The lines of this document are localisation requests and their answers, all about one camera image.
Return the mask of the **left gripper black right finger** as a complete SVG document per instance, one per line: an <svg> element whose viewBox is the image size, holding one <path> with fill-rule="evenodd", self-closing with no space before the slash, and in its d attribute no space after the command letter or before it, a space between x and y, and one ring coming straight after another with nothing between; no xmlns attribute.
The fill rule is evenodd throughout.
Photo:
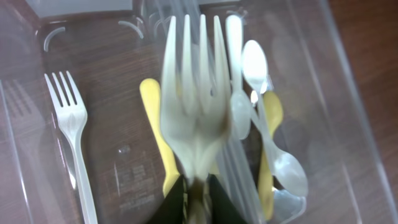
<svg viewBox="0 0 398 224"><path fill-rule="evenodd" d="M212 223L247 224L230 201L217 177L210 174L208 177L208 183L210 188L210 198L213 204Z"/></svg>

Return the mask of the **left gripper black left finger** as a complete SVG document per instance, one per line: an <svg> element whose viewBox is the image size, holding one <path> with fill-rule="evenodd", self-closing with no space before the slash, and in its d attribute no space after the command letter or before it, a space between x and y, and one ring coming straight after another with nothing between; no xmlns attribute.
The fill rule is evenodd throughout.
<svg viewBox="0 0 398 224"><path fill-rule="evenodd" d="M184 176L181 175L146 224L183 224L185 223L186 205L187 186Z"/></svg>

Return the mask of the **white plastic spoon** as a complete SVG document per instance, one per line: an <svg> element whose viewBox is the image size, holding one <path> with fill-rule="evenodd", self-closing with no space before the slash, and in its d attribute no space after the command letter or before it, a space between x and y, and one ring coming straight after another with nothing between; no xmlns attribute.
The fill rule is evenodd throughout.
<svg viewBox="0 0 398 224"><path fill-rule="evenodd" d="M267 153L272 175L291 194L306 197L308 179L303 167L293 155L280 149L270 137L264 101L261 98L261 88L268 76L268 64L262 47L255 40L247 41L243 47L242 69L245 80L258 96L258 124L263 144L269 147Z"/></svg>
<svg viewBox="0 0 398 224"><path fill-rule="evenodd" d="M306 197L292 195L289 191L276 188L272 189L274 194L274 211L271 223L286 224L300 217L307 208Z"/></svg>
<svg viewBox="0 0 398 224"><path fill-rule="evenodd" d="M233 93L231 95L231 112L237 137L246 139L250 132L251 114L250 101L243 90L241 68L241 51L243 46L243 25L239 16L230 15L226 18L226 35L229 55L229 66L232 77Z"/></svg>

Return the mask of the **white plastic fork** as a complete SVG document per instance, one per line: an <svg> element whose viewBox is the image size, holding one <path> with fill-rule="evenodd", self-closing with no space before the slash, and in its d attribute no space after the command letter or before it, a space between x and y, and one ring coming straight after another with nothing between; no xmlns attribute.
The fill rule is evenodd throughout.
<svg viewBox="0 0 398 224"><path fill-rule="evenodd" d="M206 180L231 133L231 82L220 19L215 16L215 69L210 70L206 17L200 16L198 71L192 68L190 16L185 15L182 68L176 63L176 18L167 34L161 76L160 130L180 160L187 180L187 223L210 223Z"/></svg>
<svg viewBox="0 0 398 224"><path fill-rule="evenodd" d="M66 77L62 72L59 73L62 81L58 81L56 74L52 74L56 88L52 86L47 74L44 77L55 108L58 127L72 150L75 180L85 224L97 224L95 203L81 150L81 137L88 120L88 113L70 72L66 71L66 73Z"/></svg>

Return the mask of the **yellow plastic spoon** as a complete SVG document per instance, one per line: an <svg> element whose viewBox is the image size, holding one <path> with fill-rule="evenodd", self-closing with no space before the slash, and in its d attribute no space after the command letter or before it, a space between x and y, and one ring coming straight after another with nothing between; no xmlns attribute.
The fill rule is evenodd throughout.
<svg viewBox="0 0 398 224"><path fill-rule="evenodd" d="M266 111L267 126L270 137L273 139L276 129L280 126L284 113L279 97L274 91L266 91L263 94L264 109ZM268 146L263 144L261 154L260 168L257 180L257 191L261 201L262 210L265 214L266 221L272 218L274 211L274 186L272 172L270 170L269 155L267 153Z"/></svg>

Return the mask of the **yellow plastic fork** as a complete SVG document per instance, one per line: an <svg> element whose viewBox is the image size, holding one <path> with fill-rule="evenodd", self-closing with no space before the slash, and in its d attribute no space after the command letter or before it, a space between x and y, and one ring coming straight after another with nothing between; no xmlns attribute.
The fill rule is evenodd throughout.
<svg viewBox="0 0 398 224"><path fill-rule="evenodd" d="M139 89L165 167L164 195L168 194L180 176L174 153L180 159L185 177L190 183L194 179L205 181L212 172L212 163L221 148L223 133L228 127L226 110L213 108L208 113L199 115L193 122L192 136L166 141L160 130L161 90L158 81L145 79Z"/></svg>

